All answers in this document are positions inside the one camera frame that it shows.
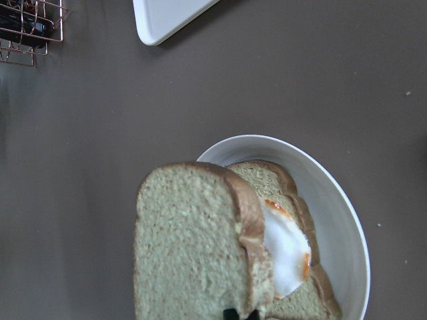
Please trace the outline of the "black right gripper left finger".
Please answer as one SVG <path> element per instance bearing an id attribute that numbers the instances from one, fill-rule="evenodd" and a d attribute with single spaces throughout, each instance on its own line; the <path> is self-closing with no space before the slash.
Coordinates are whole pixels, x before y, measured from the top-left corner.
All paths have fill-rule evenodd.
<path id="1" fill-rule="evenodd" d="M 225 309 L 223 311 L 223 320 L 239 320 L 240 315 L 235 309 Z"/>

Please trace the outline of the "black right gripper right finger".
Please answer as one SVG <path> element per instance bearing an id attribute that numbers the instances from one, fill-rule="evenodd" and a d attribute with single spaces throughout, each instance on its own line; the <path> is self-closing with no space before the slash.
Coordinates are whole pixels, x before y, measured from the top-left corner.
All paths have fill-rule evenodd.
<path id="1" fill-rule="evenodd" d="M 259 311 L 253 310 L 252 313 L 248 316 L 247 320 L 260 320 L 260 314 Z"/>

